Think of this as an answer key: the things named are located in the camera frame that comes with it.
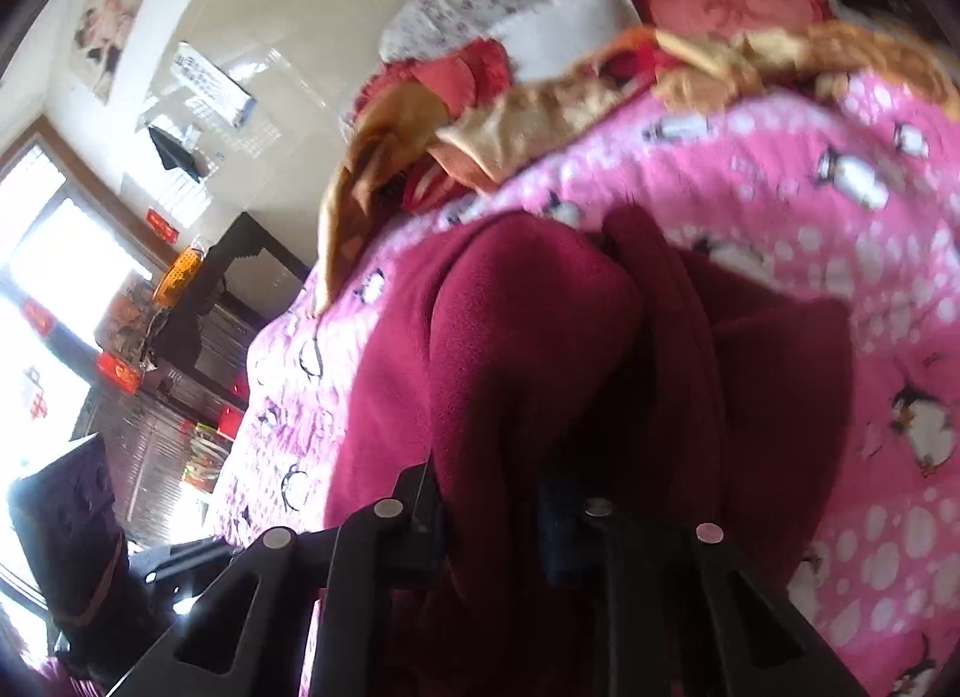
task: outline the silver bolt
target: silver bolt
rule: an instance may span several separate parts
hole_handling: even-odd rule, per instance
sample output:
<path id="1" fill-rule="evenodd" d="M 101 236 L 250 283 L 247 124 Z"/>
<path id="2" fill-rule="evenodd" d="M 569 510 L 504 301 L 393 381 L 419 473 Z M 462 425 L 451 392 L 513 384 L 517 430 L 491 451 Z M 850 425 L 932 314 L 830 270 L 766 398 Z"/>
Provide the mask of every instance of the silver bolt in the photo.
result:
<path id="1" fill-rule="evenodd" d="M 696 529 L 697 539 L 707 545 L 716 545 L 723 540 L 723 530 L 712 523 L 702 523 Z"/>
<path id="2" fill-rule="evenodd" d="M 613 502 L 602 496 L 592 496 L 584 505 L 584 513 L 591 518 L 606 518 L 613 513 Z"/>
<path id="3" fill-rule="evenodd" d="M 400 499 L 381 499 L 373 506 L 373 513 L 376 518 L 396 518 L 403 513 L 403 503 Z"/>
<path id="4" fill-rule="evenodd" d="M 284 529 L 282 526 L 275 526 L 272 529 L 267 529 L 267 531 L 263 534 L 263 544 L 274 550 L 285 548 L 292 539 L 293 536 L 290 534 L 290 530 Z"/>

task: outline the white pillow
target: white pillow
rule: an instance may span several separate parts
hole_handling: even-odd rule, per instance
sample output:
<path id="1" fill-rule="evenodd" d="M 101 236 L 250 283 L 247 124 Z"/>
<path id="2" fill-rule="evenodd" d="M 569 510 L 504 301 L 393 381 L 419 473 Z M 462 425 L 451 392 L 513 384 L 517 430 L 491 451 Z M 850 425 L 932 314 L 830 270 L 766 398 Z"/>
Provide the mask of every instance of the white pillow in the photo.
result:
<path id="1" fill-rule="evenodd" d="M 510 56 L 514 82 L 558 77 L 586 53 L 640 23 L 631 0 L 548 0 L 491 30 Z"/>

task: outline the wall picture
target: wall picture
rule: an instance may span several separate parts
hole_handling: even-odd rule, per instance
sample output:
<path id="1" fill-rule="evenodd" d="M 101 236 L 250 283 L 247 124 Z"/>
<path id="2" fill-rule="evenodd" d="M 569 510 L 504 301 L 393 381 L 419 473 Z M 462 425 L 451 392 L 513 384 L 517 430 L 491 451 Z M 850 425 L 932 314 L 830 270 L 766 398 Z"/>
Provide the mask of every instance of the wall picture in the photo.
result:
<path id="1" fill-rule="evenodd" d="M 70 69 L 104 104 L 143 0 L 86 0 L 70 42 Z"/>

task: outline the pink bedspread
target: pink bedspread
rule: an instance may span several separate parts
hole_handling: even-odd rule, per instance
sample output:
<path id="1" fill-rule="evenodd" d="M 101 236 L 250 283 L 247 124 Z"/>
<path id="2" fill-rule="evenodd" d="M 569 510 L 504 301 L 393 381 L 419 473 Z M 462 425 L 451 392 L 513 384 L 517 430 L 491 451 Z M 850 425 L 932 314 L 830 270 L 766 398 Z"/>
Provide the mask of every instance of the pink bedspread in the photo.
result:
<path id="1" fill-rule="evenodd" d="M 839 189 L 875 193 L 874 176 L 890 189 L 881 209 Z M 870 694 L 921 694 L 960 636 L 960 127 L 871 75 L 837 111 L 785 91 L 709 119 L 635 101 L 496 195 L 397 220 L 320 320 L 315 271 L 251 346 L 251 409 L 211 531 L 249 543 L 275 524 L 323 527 L 350 384 L 405 248 L 517 207 L 596 229 L 619 202 L 773 288 L 851 302 L 856 417 L 789 590 Z"/>

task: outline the maroon fleece fabric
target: maroon fleece fabric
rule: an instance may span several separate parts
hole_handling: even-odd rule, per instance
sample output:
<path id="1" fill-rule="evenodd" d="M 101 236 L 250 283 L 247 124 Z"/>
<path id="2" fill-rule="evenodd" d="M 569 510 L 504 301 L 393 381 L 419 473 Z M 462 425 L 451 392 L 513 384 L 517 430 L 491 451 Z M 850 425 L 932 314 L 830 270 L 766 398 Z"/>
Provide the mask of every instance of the maroon fleece fabric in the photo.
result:
<path id="1" fill-rule="evenodd" d="M 843 304 L 678 251 L 635 206 L 599 246 L 525 213 L 469 224 L 392 283 L 326 509 L 340 524 L 432 451 L 448 563 L 398 603 L 392 692 L 589 693 L 589 608 L 536 556 L 536 482 L 558 452 L 623 510 L 719 523 L 785 585 L 846 436 Z"/>

